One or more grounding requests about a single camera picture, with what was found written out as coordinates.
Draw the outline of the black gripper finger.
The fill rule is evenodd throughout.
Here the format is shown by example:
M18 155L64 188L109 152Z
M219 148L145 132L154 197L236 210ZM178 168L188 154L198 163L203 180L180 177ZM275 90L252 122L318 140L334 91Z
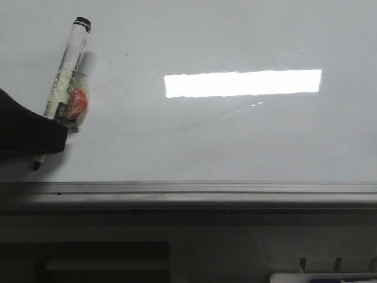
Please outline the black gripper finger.
M68 129L34 113L1 90L1 162L63 152Z

